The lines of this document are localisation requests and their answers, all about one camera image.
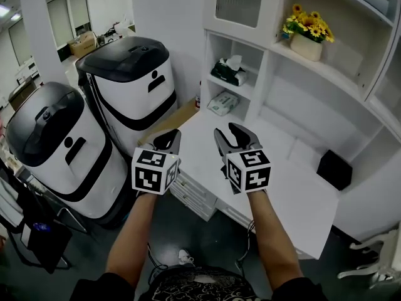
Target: flower pot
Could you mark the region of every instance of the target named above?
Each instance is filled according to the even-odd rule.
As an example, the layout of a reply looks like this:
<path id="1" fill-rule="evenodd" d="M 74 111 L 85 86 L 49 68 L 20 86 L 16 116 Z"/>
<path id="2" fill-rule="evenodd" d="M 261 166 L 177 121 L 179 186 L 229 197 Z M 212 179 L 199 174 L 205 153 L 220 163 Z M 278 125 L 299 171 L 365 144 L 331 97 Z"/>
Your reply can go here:
<path id="1" fill-rule="evenodd" d="M 310 40 L 299 33 L 294 34 L 289 46 L 297 54 L 311 61 L 319 61 L 323 48 L 321 43 Z"/>

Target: white tabletop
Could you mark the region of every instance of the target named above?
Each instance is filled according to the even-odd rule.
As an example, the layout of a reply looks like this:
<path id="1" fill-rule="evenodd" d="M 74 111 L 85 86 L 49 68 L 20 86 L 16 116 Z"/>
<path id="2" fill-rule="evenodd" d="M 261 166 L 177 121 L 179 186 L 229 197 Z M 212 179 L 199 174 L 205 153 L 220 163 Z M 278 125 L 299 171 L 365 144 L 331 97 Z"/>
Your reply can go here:
<path id="1" fill-rule="evenodd" d="M 233 116 L 218 117 L 207 110 L 182 125 L 180 169 L 233 209 L 253 219 L 246 194 L 234 195 L 220 171 L 223 163 L 213 131 L 221 129 L 235 144 L 228 129 L 229 121 L 240 122 Z M 273 164 L 268 194 L 275 212 L 294 246 L 319 258 L 335 217 L 338 191 L 312 169 L 288 160 L 296 141 L 294 137 L 262 119 L 257 119 L 249 129 L 258 136 Z"/>

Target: artificial flower arrangement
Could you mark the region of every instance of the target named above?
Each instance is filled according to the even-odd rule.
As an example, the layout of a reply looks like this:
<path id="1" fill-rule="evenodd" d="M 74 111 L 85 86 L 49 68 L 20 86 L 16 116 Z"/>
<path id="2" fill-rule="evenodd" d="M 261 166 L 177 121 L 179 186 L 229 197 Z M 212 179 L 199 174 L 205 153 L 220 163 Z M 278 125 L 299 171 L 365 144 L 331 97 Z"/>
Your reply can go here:
<path id="1" fill-rule="evenodd" d="M 288 37 L 293 36 L 291 49 L 312 61 L 320 59 L 322 41 L 334 42 L 333 33 L 319 13 L 307 14 L 299 4 L 294 4 L 293 14 L 284 23 L 283 31 Z"/>
<path id="2" fill-rule="evenodd" d="M 317 43 L 321 43 L 323 40 L 334 42 L 333 33 L 319 13 L 313 11 L 311 14 L 307 14 L 302 11 L 300 4 L 294 4 L 293 14 L 287 18 L 283 31 L 288 34 L 299 33 Z"/>

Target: shoe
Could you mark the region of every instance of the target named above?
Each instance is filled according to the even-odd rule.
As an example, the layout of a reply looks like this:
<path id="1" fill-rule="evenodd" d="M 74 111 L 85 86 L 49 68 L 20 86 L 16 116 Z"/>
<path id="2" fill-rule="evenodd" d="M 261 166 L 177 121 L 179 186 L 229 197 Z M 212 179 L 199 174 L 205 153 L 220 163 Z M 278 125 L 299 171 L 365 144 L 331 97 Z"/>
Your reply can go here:
<path id="1" fill-rule="evenodd" d="M 180 250 L 178 252 L 178 259 L 180 260 L 180 265 L 192 264 L 194 265 L 194 258 L 192 258 L 187 250 Z"/>

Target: black lid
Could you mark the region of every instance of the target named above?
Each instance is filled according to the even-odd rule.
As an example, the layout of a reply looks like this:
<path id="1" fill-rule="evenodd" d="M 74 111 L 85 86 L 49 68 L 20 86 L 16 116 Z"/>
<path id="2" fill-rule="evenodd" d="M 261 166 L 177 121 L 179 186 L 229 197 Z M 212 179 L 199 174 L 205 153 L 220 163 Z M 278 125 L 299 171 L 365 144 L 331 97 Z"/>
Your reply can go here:
<path id="1" fill-rule="evenodd" d="M 44 163 L 80 118 L 84 100 L 79 91 L 49 82 L 36 89 L 11 117 L 6 140 L 23 164 Z"/>
<path id="2" fill-rule="evenodd" d="M 79 59 L 75 66 L 78 71 L 126 83 L 147 75 L 167 59 L 169 51 L 161 42 L 125 37 L 92 51 Z"/>

